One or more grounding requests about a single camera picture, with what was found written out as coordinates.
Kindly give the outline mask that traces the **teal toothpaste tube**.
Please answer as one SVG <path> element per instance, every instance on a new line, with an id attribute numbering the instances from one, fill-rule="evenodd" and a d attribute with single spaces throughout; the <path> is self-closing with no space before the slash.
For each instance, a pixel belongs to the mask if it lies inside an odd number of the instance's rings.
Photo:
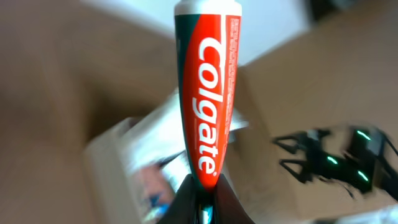
<path id="1" fill-rule="evenodd" d="M 232 123 L 242 6 L 230 0 L 182 0 L 174 21 L 188 160 L 198 188 L 212 192 Z"/>

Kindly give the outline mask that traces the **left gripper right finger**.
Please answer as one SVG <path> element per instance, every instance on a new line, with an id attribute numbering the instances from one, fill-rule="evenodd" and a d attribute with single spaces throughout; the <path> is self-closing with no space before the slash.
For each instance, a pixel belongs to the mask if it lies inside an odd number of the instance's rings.
<path id="1" fill-rule="evenodd" d="M 213 191 L 215 224 L 254 224 L 221 174 Z"/>

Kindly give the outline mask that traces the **white conditioner tube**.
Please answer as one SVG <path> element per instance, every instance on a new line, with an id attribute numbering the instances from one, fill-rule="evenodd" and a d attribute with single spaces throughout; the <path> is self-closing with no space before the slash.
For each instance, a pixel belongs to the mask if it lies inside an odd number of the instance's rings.
<path id="1" fill-rule="evenodd" d="M 191 173 L 185 149 L 179 93 L 174 91 L 158 108 L 123 135 L 120 150 L 127 174 L 145 166 L 163 164 L 161 173 L 179 187 Z"/>

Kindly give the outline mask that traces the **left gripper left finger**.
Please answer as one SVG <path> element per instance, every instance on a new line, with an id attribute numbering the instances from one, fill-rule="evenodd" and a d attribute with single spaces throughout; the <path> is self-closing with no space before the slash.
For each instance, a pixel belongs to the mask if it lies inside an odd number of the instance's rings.
<path id="1" fill-rule="evenodd" d="M 175 199 L 170 204 L 165 215 L 157 224 L 196 224 L 197 189 L 191 174 L 188 174 L 178 189 Z"/>

